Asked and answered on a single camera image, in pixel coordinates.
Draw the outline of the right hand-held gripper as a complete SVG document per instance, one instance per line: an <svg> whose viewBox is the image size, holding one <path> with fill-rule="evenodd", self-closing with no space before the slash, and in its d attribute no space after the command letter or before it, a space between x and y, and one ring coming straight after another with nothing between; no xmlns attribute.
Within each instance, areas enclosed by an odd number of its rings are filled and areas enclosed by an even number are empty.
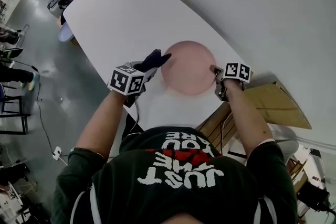
<svg viewBox="0 0 336 224"><path fill-rule="evenodd" d="M216 65L210 66L210 71L215 75L215 95L223 102L228 102L224 81L227 79L236 80L244 91L245 84L250 82L251 68L240 62L227 63L225 68Z"/></svg>

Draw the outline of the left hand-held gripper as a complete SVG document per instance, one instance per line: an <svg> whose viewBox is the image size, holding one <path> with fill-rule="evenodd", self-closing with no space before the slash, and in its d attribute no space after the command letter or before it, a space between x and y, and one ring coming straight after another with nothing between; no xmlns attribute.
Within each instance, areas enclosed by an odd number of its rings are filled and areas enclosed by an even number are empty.
<svg viewBox="0 0 336 224"><path fill-rule="evenodd" d="M138 97L145 91L144 83L149 82L158 68L154 67L146 72L140 71L141 62L127 62L114 68L107 87L126 96L124 105L132 107Z"/></svg>

